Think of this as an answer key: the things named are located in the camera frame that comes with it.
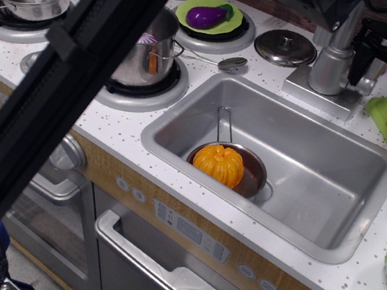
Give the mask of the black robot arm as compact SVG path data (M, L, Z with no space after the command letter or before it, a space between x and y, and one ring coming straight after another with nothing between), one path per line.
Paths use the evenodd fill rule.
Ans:
M81 0L0 110L0 218L167 0Z

